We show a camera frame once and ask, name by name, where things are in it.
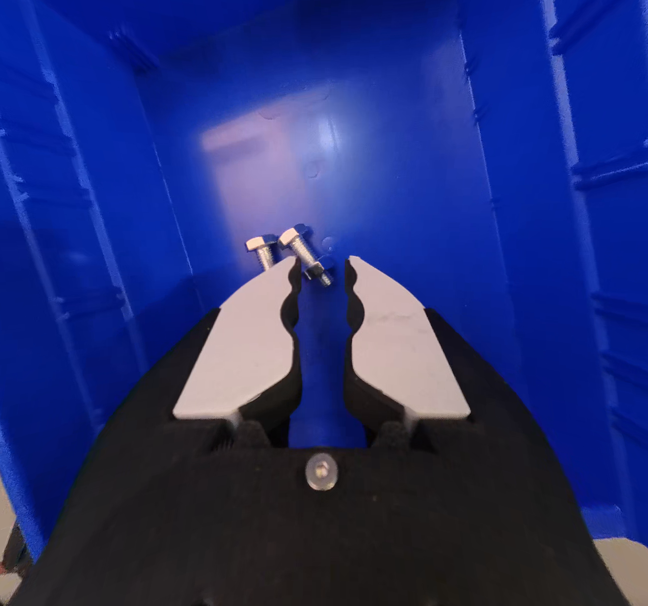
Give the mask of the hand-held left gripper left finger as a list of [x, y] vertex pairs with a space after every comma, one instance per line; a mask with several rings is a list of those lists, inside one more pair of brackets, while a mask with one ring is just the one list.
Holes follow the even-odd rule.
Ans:
[[288, 447], [290, 418], [303, 380], [295, 327], [301, 261], [290, 255], [250, 279], [219, 307], [172, 415], [221, 420], [236, 430], [261, 425], [271, 444]]

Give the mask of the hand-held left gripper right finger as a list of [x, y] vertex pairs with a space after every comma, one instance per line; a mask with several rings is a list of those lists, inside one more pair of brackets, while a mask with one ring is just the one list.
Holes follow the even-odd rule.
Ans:
[[367, 448], [433, 449], [435, 432], [468, 432], [471, 408], [424, 304], [357, 255], [345, 292], [344, 401]]

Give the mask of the long blue plastic bin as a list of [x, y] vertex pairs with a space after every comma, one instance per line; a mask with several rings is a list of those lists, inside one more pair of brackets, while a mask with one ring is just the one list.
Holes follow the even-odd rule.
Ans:
[[312, 229], [293, 447], [344, 408], [344, 261], [516, 391], [647, 544], [647, 0], [1, 0], [1, 468], [37, 559], [135, 383]]

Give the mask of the grey desk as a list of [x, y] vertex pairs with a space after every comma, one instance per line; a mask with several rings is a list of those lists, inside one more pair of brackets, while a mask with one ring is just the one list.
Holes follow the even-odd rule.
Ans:
[[[647, 604], [647, 547], [629, 538], [596, 539], [594, 544], [612, 578], [631, 605]], [[18, 522], [1, 486], [1, 604], [19, 587], [28, 569], [26, 550], [21, 549]]]

